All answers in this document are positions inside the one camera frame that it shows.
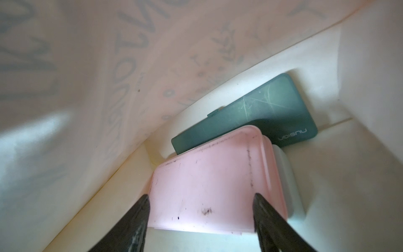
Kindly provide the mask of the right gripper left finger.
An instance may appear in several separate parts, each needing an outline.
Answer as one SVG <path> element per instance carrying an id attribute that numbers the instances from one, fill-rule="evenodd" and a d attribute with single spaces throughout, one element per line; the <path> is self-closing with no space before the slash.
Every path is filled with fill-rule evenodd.
<path id="1" fill-rule="evenodd" d="M 150 216 L 150 200 L 142 195 L 90 252 L 142 252 Z"/>

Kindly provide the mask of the printed canvas tote bag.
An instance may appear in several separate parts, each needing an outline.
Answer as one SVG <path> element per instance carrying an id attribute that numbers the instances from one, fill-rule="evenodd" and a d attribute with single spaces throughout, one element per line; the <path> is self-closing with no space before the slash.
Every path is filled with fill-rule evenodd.
<path id="1" fill-rule="evenodd" d="M 171 139 L 288 73 L 319 252 L 403 249 L 402 1 L 1 1 L 1 251 L 86 252 Z"/>

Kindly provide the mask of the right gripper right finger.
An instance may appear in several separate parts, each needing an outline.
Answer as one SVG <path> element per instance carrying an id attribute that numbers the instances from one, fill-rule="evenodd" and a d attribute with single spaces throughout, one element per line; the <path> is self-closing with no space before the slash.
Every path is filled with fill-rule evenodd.
<path id="1" fill-rule="evenodd" d="M 262 252 L 315 251 L 259 193 L 254 196 L 253 215 Z"/>

